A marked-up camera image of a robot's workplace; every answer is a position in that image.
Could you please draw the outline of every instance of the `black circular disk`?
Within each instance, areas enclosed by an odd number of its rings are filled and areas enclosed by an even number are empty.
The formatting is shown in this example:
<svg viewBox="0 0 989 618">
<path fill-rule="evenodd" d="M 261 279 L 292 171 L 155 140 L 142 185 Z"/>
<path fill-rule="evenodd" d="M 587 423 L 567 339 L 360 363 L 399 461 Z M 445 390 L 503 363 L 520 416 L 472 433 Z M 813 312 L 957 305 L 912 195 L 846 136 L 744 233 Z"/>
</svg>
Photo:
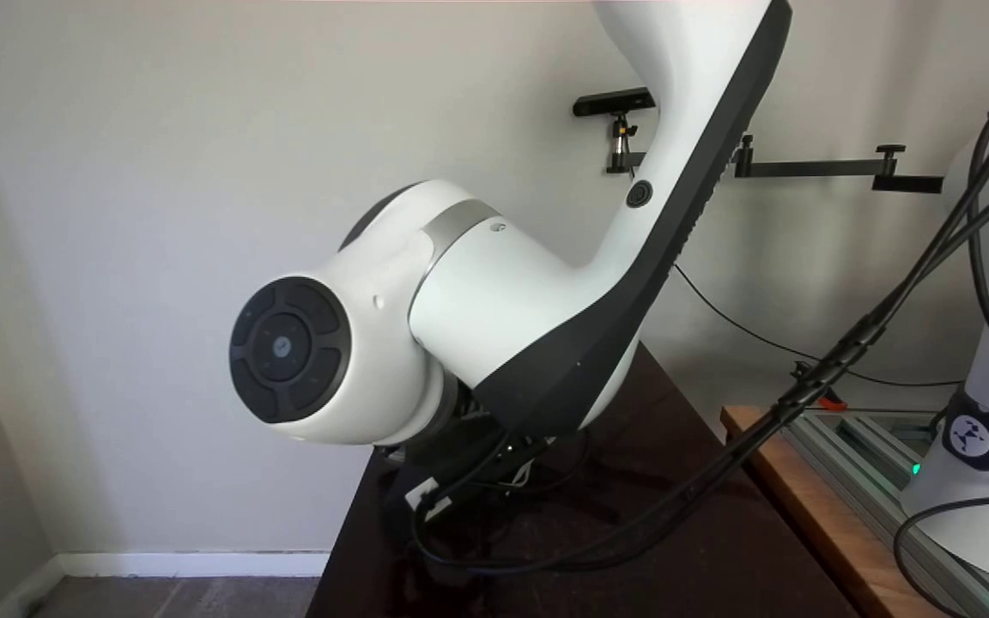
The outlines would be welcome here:
<svg viewBox="0 0 989 618">
<path fill-rule="evenodd" d="M 312 279 L 263 284 L 231 333 L 231 378 L 263 423 L 318 411 L 349 363 L 349 318 Z"/>
<path fill-rule="evenodd" d="M 639 209 L 639 204 L 645 204 L 651 200 L 651 191 L 656 191 L 651 181 L 635 181 L 626 202 L 631 209 Z"/>
</svg>

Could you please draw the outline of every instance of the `black cable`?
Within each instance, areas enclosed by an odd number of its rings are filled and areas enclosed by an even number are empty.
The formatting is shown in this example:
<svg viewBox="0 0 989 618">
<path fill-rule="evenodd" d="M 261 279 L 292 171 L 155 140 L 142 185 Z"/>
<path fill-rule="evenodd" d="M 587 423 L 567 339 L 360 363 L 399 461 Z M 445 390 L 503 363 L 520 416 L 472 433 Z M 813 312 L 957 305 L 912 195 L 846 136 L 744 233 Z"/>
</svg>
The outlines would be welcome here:
<svg viewBox="0 0 989 618">
<path fill-rule="evenodd" d="M 793 355 L 803 355 L 803 360 L 818 360 L 818 354 L 808 354 L 799 346 L 791 346 L 791 343 L 779 343 L 779 339 L 770 339 L 762 333 L 754 333 L 753 325 L 737 323 L 733 315 L 728 315 L 720 305 L 715 305 L 701 284 L 678 268 L 672 264 L 672 272 L 690 284 L 690 290 L 724 323 L 730 323 L 733 330 L 743 330 L 744 335 L 764 343 L 764 346 L 777 346 L 781 354 L 793 354 Z M 876 378 L 876 374 L 863 374 L 863 371 L 848 371 L 848 378 L 855 381 L 868 381 L 868 383 L 884 383 L 884 387 L 957 387 L 960 381 L 889 381 L 889 378 Z"/>
<path fill-rule="evenodd" d="M 912 295 L 912 288 L 943 264 L 973 233 L 978 233 L 989 223 L 989 204 L 978 213 L 978 220 L 969 220 L 960 231 L 960 216 L 973 200 L 978 200 L 982 185 L 989 181 L 989 159 L 982 162 L 978 173 L 969 181 L 966 195 L 943 220 L 943 225 L 933 233 L 927 249 L 918 258 L 908 273 L 864 315 L 859 318 L 836 346 L 803 378 L 795 381 L 777 406 L 733 438 L 733 450 L 724 450 L 709 468 L 704 468 L 696 478 L 690 478 L 683 488 L 669 490 L 664 502 L 676 502 L 678 508 L 639 544 L 629 544 L 626 553 L 603 557 L 603 558 L 582 558 L 579 569 L 595 565 L 614 565 L 626 558 L 641 557 L 660 537 L 665 537 L 690 510 L 690 498 L 704 498 L 709 488 L 718 488 L 737 462 L 744 462 L 777 429 L 791 426 L 818 395 L 824 395 L 884 330 L 884 323 L 903 310 L 903 303 Z"/>
<path fill-rule="evenodd" d="M 927 423 L 927 433 L 930 433 L 930 445 L 933 438 L 941 434 L 941 423 L 943 423 L 949 409 L 937 409 L 937 416 Z"/>
<path fill-rule="evenodd" d="M 645 550 L 651 550 L 660 537 L 669 534 L 672 526 L 678 526 L 690 516 L 693 498 L 704 498 L 709 488 L 718 488 L 737 462 L 744 462 L 777 429 L 793 423 L 818 395 L 824 395 L 883 333 L 883 325 L 899 312 L 903 298 L 937 268 L 943 264 L 973 233 L 978 233 L 989 223 L 989 204 L 960 231 L 951 236 L 949 225 L 933 236 L 933 242 L 925 249 L 925 258 L 908 268 L 903 284 L 895 284 L 884 303 L 880 303 L 855 330 L 840 335 L 840 343 L 803 378 L 795 381 L 777 406 L 737 438 L 724 445 L 720 456 L 715 456 L 704 470 L 696 470 L 690 479 L 669 488 L 650 510 L 639 518 L 626 522 L 620 529 L 567 553 L 567 557 L 550 557 L 550 558 L 448 558 L 429 550 L 423 526 L 425 508 L 417 508 L 412 537 L 417 553 L 445 569 L 462 569 L 462 572 L 480 572 L 480 577 L 520 577 L 520 572 L 542 572 L 542 569 L 603 569 L 614 564 L 626 564 Z M 669 516 L 645 543 L 626 544 L 620 553 L 597 557 L 606 550 L 614 537 L 626 537 L 629 531 L 641 531 L 656 518 Z"/>
<path fill-rule="evenodd" d="M 905 584 L 908 584 L 925 599 L 930 599 L 937 612 L 954 613 L 954 618 L 957 618 L 960 612 L 941 604 L 927 587 L 920 587 L 920 584 L 912 581 L 912 572 L 905 569 L 905 558 L 903 558 L 903 543 L 905 543 L 905 531 L 908 531 L 912 526 L 920 526 L 925 518 L 933 518 L 933 516 L 943 516 L 943 510 L 960 510 L 960 508 L 984 508 L 984 504 L 989 504 L 989 494 L 984 494 L 984 498 L 969 498 L 969 502 L 943 502 L 943 504 L 912 510 L 908 518 L 899 522 L 899 529 L 895 529 L 895 534 L 891 534 L 891 557 L 895 557 L 895 565 L 903 569 Z"/>
<path fill-rule="evenodd" d="M 989 143 L 989 121 L 984 121 L 982 132 L 974 136 L 969 177 L 978 171 L 984 143 Z M 978 303 L 982 323 L 989 330 L 989 279 L 984 279 L 978 236 L 969 240 L 969 262 L 973 262 L 974 303 Z"/>
<path fill-rule="evenodd" d="M 665 537 L 672 531 L 672 526 L 678 526 L 693 510 L 693 504 L 701 504 L 701 498 L 707 490 L 715 490 L 724 478 L 730 478 L 730 470 L 737 470 L 770 434 L 777 434 L 781 426 L 791 426 L 813 399 L 821 399 L 836 378 L 846 378 L 846 371 L 850 363 L 859 363 L 864 355 L 864 349 L 884 333 L 889 318 L 905 305 L 912 288 L 933 268 L 941 268 L 960 242 L 969 242 L 973 233 L 978 233 L 989 223 L 989 204 L 974 220 L 966 220 L 984 181 L 989 181 L 989 155 L 978 163 L 978 171 L 973 173 L 966 195 L 954 202 L 951 216 L 941 223 L 941 231 L 927 242 L 927 249 L 905 272 L 905 279 L 872 312 L 864 312 L 818 360 L 813 371 L 795 378 L 795 383 L 786 387 L 754 426 L 748 426 L 737 438 L 730 438 L 693 478 L 672 482 L 651 508 L 645 508 L 631 522 L 612 529 L 606 534 L 599 534 L 587 544 L 575 544 L 567 557 L 550 557 L 550 558 L 454 558 L 454 557 L 438 557 L 425 544 L 423 522 L 425 522 L 425 510 L 435 504 L 435 494 L 429 494 L 417 504 L 415 522 L 412 522 L 412 537 L 415 537 L 417 553 L 435 565 L 472 572 L 472 577 L 520 577 L 520 572 L 542 572 L 542 569 L 603 569 L 603 565 L 614 565 L 614 564 L 626 564 L 626 558 L 650 553 L 651 544 L 660 544 L 660 537 Z M 665 522 L 660 529 L 650 529 L 651 534 L 645 534 L 641 543 L 603 553 L 618 537 L 629 537 L 629 531 L 641 531 L 645 526 L 651 526 L 664 516 L 665 516 Z"/>
</svg>

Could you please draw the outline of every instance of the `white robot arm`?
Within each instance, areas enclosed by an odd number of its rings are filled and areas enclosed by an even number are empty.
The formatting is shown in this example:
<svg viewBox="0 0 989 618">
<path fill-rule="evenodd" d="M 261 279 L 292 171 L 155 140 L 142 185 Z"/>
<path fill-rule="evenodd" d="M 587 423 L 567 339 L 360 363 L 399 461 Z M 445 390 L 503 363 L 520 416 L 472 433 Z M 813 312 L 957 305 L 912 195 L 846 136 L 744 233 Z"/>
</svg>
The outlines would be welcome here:
<svg viewBox="0 0 989 618">
<path fill-rule="evenodd" d="M 656 143 L 582 268 L 448 181 L 376 202 L 321 272 L 263 284 L 231 335 L 234 387 L 277 433 L 406 442 L 445 374 L 501 429 L 575 433 L 618 390 L 791 27 L 786 0 L 597 0 L 660 105 Z"/>
</svg>

